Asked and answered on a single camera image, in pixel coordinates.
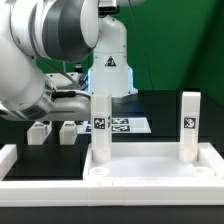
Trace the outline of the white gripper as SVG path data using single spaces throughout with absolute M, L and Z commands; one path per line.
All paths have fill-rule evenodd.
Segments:
M 79 90 L 59 73 L 47 73 L 55 85 L 53 106 L 39 121 L 84 121 L 90 119 L 91 96 Z

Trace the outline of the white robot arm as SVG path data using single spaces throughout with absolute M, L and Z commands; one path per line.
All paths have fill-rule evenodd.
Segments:
M 0 0 L 0 117 L 65 121 L 90 118 L 90 97 L 136 92 L 125 26 L 112 16 L 135 0 Z M 82 62 L 88 77 L 55 83 L 37 59 Z

